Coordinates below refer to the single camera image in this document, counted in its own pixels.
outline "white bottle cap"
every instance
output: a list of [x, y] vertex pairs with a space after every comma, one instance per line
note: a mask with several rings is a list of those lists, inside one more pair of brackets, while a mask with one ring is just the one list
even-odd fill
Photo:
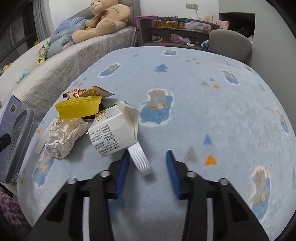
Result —
[[130, 156], [137, 169], [141, 172], [143, 176], [146, 176], [152, 172], [152, 168], [139, 142], [130, 146], [128, 148], [128, 152], [130, 153]]

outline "laundry basket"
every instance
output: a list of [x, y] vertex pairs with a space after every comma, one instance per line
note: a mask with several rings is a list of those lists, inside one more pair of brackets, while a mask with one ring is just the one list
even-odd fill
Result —
[[6, 183], [17, 182], [20, 167], [37, 127], [32, 109], [27, 108], [18, 115], [11, 133], [11, 143], [7, 154]]

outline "purple fabric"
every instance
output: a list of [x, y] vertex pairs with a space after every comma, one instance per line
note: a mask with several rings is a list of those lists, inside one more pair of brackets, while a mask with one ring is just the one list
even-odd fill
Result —
[[3, 192], [0, 192], [0, 212], [16, 235], [25, 241], [32, 228], [24, 217], [18, 202]]

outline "metal screw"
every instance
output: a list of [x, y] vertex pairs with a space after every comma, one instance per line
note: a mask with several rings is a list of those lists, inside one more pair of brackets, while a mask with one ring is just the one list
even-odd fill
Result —
[[187, 172], [186, 176], [188, 176], [189, 178], [194, 178], [197, 176], [197, 174], [195, 172]]
[[100, 172], [100, 176], [101, 176], [101, 177], [108, 177], [108, 176], [110, 176], [110, 174], [111, 174], [111, 173], [110, 173], [109, 171], [101, 171], [101, 172]]
[[69, 179], [67, 180], [67, 183], [68, 183], [68, 184], [71, 184], [71, 185], [72, 185], [72, 184], [75, 184], [76, 182], [77, 182], [77, 179], [76, 179], [76, 178], [73, 178], [73, 177], [72, 177], [72, 178], [69, 178]]
[[225, 179], [225, 178], [220, 179], [219, 182], [222, 185], [228, 185], [229, 184], [229, 181], [227, 179]]

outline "yellow lid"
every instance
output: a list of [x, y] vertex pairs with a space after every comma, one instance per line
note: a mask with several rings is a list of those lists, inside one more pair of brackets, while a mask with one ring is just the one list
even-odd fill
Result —
[[101, 96], [88, 96], [64, 100], [55, 105], [61, 119], [79, 118], [99, 112]]

